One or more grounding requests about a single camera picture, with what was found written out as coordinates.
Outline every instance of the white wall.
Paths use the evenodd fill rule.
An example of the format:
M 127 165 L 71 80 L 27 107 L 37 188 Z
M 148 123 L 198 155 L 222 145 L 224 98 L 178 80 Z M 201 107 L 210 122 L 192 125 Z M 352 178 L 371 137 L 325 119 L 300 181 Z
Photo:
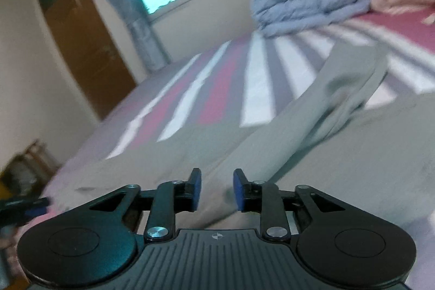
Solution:
M 64 162 L 94 130 L 45 44 L 31 0 L 0 0 L 0 166 L 40 138 Z
M 191 0 L 153 22 L 175 61 L 255 30 L 250 0 Z

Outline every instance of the door frame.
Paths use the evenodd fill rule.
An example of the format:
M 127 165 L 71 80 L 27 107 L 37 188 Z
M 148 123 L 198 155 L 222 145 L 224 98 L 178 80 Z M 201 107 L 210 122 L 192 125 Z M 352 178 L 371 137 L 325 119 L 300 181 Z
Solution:
M 104 25 L 106 26 L 107 31 L 111 35 L 111 32 L 108 29 L 108 27 L 105 23 L 105 20 L 102 17 L 101 12 L 98 9 L 97 4 L 95 3 L 95 0 L 93 0 L 93 1 L 94 1 L 95 7 L 96 7 L 101 19 L 103 20 Z M 66 61 L 64 60 L 62 53 L 61 53 L 60 49 L 58 48 L 56 41 L 55 41 L 53 35 L 51 34 L 50 28 L 45 20 L 44 12 L 43 12 L 43 9 L 39 3 L 39 0 L 32 0 L 32 3 L 34 6 L 34 9 L 35 9 L 35 15 L 36 15 L 36 18 L 38 20 L 39 26 L 41 28 L 41 32 L 43 34 L 44 40 L 47 44 L 47 47 L 49 48 L 49 51 L 51 52 L 51 54 L 53 56 L 54 62 L 56 63 L 56 67 L 59 70 L 61 77 L 66 81 L 69 89 L 71 90 L 74 97 L 76 98 L 77 103 L 79 104 L 79 106 L 82 108 L 82 110 L 84 110 L 84 112 L 88 116 L 89 121 L 92 123 L 92 125 L 94 127 L 97 127 L 98 124 L 101 122 L 101 120 L 100 120 L 99 116 L 97 115 L 97 113 L 95 112 L 95 110 L 93 109 L 91 103 L 88 101 L 85 94 L 82 92 L 82 89 L 80 88 L 79 84 L 75 80 L 75 78 L 72 75 Z M 125 58 L 122 56 L 122 52 L 119 49 L 118 44 L 116 43 L 116 41 L 113 38 L 112 38 L 112 40 L 113 40 L 114 45 L 118 49 L 118 52 L 121 55 L 121 58 L 125 62 L 126 68 L 129 70 L 133 80 L 136 82 L 136 84 L 139 84 L 141 82 L 141 80 L 138 80 L 138 78 L 132 73 L 132 71 L 129 68 L 129 65 L 127 65 L 127 63 L 125 61 Z M 146 76 L 147 76 L 146 71 L 144 69 L 143 77 L 145 78 Z
M 39 3 L 71 74 L 103 120 L 137 83 L 95 0 L 39 0 Z

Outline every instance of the wooden furniture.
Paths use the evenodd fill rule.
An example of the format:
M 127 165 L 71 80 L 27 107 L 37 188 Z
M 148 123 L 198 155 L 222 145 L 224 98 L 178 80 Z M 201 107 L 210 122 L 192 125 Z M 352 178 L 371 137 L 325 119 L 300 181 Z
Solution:
M 60 164 L 38 139 L 22 154 L 16 154 L 0 173 L 0 199 L 38 196 Z
M 17 276 L 5 290 L 25 290 L 30 285 L 29 281 L 24 276 Z

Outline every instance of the silver bolt head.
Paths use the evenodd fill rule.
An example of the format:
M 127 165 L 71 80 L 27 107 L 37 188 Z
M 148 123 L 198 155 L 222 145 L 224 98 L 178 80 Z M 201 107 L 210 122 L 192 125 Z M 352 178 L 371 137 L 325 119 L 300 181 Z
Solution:
M 274 239 L 280 239 L 287 235 L 287 230 L 284 227 L 274 226 L 269 227 L 266 230 L 266 233 L 269 237 L 273 237 Z
M 147 231 L 147 235 L 152 239 L 159 239 L 165 237 L 166 235 L 168 235 L 168 233 L 169 233 L 168 229 L 162 226 L 151 227 Z

